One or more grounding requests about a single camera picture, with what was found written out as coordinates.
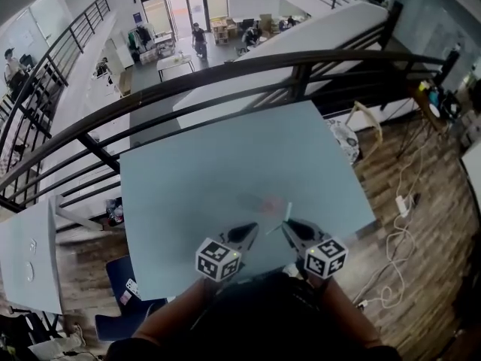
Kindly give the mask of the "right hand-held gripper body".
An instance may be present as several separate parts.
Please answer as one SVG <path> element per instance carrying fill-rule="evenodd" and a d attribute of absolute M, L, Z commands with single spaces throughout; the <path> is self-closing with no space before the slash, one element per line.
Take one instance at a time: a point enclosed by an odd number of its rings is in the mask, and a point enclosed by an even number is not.
<path fill-rule="evenodd" d="M 306 220 L 291 219 L 303 247 L 304 270 L 321 279 L 328 279 L 341 270 L 348 249 L 338 238 L 322 231 Z"/>

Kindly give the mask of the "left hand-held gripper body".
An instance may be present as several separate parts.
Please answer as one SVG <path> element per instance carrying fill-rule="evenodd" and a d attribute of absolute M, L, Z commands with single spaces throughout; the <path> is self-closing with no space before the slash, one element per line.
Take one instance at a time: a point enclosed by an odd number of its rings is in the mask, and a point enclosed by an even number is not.
<path fill-rule="evenodd" d="M 247 224 L 229 227 L 215 239 L 206 238 L 196 250 L 195 270 L 212 281 L 225 281 L 238 273 L 246 254 L 240 252 L 240 243 Z"/>

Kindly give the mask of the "small clear tube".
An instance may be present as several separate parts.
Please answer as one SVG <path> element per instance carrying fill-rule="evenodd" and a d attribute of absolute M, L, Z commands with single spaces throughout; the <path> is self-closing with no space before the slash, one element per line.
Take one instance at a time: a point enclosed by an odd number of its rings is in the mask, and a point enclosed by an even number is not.
<path fill-rule="evenodd" d="M 276 229 L 280 228 L 284 223 L 288 222 L 288 221 L 289 221 L 289 218 L 290 218 L 290 215 L 291 215 L 291 212 L 292 212 L 292 203 L 291 203 L 291 202 L 288 202 L 288 203 L 287 203 L 287 206 L 286 206 L 285 214 L 283 215 L 283 219 L 282 219 L 282 221 L 280 222 L 280 224 L 277 225 L 277 226 L 275 226 L 273 229 L 271 229 L 270 231 L 266 232 L 265 234 L 266 234 L 266 235 L 271 234 L 273 231 L 275 231 Z"/>

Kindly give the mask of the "person's left forearm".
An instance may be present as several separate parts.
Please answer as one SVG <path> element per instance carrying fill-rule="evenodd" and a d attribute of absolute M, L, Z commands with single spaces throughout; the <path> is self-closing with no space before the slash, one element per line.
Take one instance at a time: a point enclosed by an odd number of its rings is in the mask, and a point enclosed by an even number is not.
<path fill-rule="evenodd" d="M 221 288 L 222 283 L 199 278 L 173 301 L 151 314 L 132 337 L 158 346 L 166 344 L 193 325 Z"/>

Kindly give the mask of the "person's right forearm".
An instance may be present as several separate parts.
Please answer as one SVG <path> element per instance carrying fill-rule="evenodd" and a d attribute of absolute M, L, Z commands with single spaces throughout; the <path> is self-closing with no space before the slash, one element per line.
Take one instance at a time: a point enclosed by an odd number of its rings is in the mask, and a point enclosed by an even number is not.
<path fill-rule="evenodd" d="M 320 308 L 328 313 L 346 336 L 365 348 L 383 344 L 375 326 L 354 306 L 334 278 L 323 280 L 309 275 L 308 282 L 316 291 Z"/>

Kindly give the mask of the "person's dark grey shirt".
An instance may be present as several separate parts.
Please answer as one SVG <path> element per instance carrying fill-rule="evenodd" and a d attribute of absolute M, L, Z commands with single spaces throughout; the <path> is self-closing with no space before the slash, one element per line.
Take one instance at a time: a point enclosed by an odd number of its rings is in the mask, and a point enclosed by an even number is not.
<path fill-rule="evenodd" d="M 193 325 L 162 346 L 132 336 L 115 341 L 108 348 L 105 361 L 402 361 L 402 358 L 396 348 L 384 343 L 365 348 L 353 341 L 320 308 L 308 279 L 303 281 L 278 272 L 245 284 L 222 286 Z"/>

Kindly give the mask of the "floral seat cushion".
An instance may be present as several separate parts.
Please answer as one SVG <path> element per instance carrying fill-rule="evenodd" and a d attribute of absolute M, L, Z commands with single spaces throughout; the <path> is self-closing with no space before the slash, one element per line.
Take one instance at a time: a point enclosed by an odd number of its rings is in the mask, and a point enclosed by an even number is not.
<path fill-rule="evenodd" d="M 350 165 L 353 165 L 360 154 L 359 142 L 356 133 L 347 124 L 335 120 L 327 119 L 328 128 L 333 133 L 340 148 L 346 154 Z"/>

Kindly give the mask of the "dark bag with bottles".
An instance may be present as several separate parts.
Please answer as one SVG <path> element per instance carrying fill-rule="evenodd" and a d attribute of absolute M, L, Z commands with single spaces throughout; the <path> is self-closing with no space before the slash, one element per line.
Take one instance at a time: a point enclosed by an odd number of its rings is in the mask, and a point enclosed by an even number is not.
<path fill-rule="evenodd" d="M 107 223 L 109 226 L 118 226 L 124 223 L 123 200 L 121 197 L 105 201 Z"/>

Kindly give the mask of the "blue chair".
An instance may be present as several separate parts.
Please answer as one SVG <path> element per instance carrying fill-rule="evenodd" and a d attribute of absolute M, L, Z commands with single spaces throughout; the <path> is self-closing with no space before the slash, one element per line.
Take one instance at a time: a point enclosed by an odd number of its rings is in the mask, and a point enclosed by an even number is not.
<path fill-rule="evenodd" d="M 126 281 L 132 278 L 136 282 L 129 255 L 108 262 L 106 272 L 120 315 L 111 317 L 96 314 L 95 329 L 100 341 L 119 341 L 131 337 L 148 316 L 166 305 L 168 301 L 143 300 L 133 294 L 127 305 L 119 301 L 120 296 L 127 290 Z"/>

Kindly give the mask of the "pale wooden chair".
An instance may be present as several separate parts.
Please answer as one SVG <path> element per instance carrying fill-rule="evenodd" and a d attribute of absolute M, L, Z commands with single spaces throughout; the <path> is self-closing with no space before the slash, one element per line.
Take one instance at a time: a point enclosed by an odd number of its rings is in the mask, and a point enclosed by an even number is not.
<path fill-rule="evenodd" d="M 352 107 L 352 110 L 349 113 L 349 116 L 347 117 L 347 120 L 345 122 L 345 125 L 348 126 L 350 120 L 352 119 L 353 115 L 356 112 L 361 111 L 364 114 L 364 118 L 368 122 L 368 126 L 371 128 L 375 129 L 375 136 L 376 136 L 376 142 L 373 144 L 371 149 L 367 152 L 365 155 L 365 159 L 368 159 L 383 143 L 383 131 L 382 127 L 380 125 L 380 122 L 375 118 L 373 113 L 369 108 L 364 106 L 361 102 L 359 101 L 354 101 L 354 105 Z"/>

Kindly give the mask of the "black metal railing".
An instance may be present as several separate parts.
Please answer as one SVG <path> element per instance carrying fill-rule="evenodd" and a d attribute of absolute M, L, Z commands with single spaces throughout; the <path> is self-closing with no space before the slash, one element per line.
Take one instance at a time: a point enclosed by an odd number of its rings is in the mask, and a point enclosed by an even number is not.
<path fill-rule="evenodd" d="M 458 58 L 456 50 L 452 50 L 445 60 L 376 50 L 320 50 L 263 56 L 183 75 L 123 97 L 52 137 L 0 180 L 0 207 L 18 214 L 40 197 L 105 166 L 109 167 L 109 172 L 63 192 L 60 205 L 65 208 L 116 189 L 120 186 L 120 155 L 109 154 L 106 151 L 108 146 L 168 121 L 217 108 L 226 102 L 254 98 L 253 102 L 239 110 L 216 115 L 211 120 L 213 123 L 317 98 L 326 99 L 330 114 L 342 114 L 345 111 L 343 105 L 357 97 L 380 101 L 394 91 L 412 93 L 415 83 L 423 79 L 442 84 Z M 118 132 L 100 142 L 89 136 L 91 131 L 105 124 L 163 99 L 214 83 L 286 68 L 290 70 L 288 76 L 277 83 L 264 82 L 258 87 L 206 99 Z M 2 195 L 21 175 L 73 141 L 79 141 L 84 150 L 25 183 L 12 196 L 6 198 Z"/>

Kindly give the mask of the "wooden desk with metal legs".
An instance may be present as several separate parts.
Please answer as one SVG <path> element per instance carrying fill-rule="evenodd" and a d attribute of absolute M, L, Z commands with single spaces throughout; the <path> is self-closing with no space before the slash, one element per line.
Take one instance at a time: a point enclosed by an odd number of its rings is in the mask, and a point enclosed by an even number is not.
<path fill-rule="evenodd" d="M 439 92 L 439 105 L 437 107 L 429 102 L 428 95 L 433 90 Z M 424 132 L 426 132 L 424 142 L 427 142 L 432 135 L 441 138 L 447 136 L 448 131 L 456 120 L 445 120 L 440 116 L 440 101 L 446 91 L 449 90 L 444 90 L 438 86 L 430 86 L 429 89 L 422 92 L 419 91 L 419 88 L 410 89 L 409 93 L 413 101 L 414 115 L 407 120 L 403 140 L 396 154 L 396 159 L 400 159 Z"/>

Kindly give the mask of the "white cloth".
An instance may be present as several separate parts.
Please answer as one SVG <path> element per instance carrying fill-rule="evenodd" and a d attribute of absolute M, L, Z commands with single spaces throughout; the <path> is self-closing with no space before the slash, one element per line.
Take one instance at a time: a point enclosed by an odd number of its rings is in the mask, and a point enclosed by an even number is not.
<path fill-rule="evenodd" d="M 33 344 L 29 346 L 29 350 L 40 361 L 51 361 L 55 357 L 63 355 L 64 352 L 83 347 L 85 344 L 83 337 L 78 333 L 74 333 L 67 338 L 55 338 L 39 344 Z"/>

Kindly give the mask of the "white low table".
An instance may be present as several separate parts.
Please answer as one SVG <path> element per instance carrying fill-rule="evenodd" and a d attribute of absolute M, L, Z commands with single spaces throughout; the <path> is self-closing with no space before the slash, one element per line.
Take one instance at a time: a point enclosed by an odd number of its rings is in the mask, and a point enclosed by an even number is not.
<path fill-rule="evenodd" d="M 194 65 L 192 63 L 192 56 L 191 55 L 186 55 L 184 53 L 179 53 L 178 55 L 173 55 L 169 56 L 164 59 L 159 59 L 156 63 L 156 69 L 159 75 L 159 79 L 162 82 L 164 80 L 163 78 L 163 71 L 182 66 L 182 65 L 188 65 L 191 72 L 195 72 Z"/>

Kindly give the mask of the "black office chair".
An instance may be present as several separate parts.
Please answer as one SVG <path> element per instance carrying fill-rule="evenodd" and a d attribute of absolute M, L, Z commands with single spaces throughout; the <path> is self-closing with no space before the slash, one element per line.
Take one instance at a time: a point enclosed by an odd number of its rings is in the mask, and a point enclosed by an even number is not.
<path fill-rule="evenodd" d="M 461 106 L 455 95 L 446 91 L 440 101 L 440 116 L 445 120 L 457 120 L 461 113 Z"/>

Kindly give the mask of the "wooden shelf with boxes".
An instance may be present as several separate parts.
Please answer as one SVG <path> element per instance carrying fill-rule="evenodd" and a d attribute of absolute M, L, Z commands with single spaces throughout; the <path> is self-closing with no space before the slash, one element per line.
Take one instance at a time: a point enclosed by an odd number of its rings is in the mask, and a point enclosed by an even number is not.
<path fill-rule="evenodd" d="M 225 45 L 230 38 L 237 36 L 237 23 L 230 17 L 214 17 L 210 19 L 210 28 L 215 45 Z"/>

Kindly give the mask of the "clothes rack with garments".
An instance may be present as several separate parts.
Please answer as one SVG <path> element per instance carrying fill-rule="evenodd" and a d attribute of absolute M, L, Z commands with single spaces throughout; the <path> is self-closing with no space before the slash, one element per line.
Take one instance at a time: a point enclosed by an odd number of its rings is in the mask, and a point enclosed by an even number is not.
<path fill-rule="evenodd" d="M 153 25 L 139 25 L 128 33 L 128 46 L 131 52 L 144 53 L 154 47 L 156 34 Z"/>

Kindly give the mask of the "long black mezzanine railing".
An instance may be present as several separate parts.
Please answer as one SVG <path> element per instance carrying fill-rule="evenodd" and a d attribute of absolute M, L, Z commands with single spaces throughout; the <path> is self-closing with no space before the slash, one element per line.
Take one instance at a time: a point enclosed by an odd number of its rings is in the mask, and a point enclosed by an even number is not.
<path fill-rule="evenodd" d="M 53 42 L 40 61 L 16 76 L 12 94 L 2 99 L 7 117 L 0 128 L 0 180 L 52 138 L 53 117 L 69 75 L 90 38 L 109 14 L 107 0 L 95 0 Z"/>

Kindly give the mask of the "large glass window wall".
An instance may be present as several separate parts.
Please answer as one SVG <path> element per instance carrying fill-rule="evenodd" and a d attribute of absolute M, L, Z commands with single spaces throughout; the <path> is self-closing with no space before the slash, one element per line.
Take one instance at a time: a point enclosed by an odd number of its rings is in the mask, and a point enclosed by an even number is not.
<path fill-rule="evenodd" d="M 211 31 L 211 20 L 228 16 L 228 0 L 141 0 L 147 22 L 156 35 L 188 38 L 197 23 Z"/>

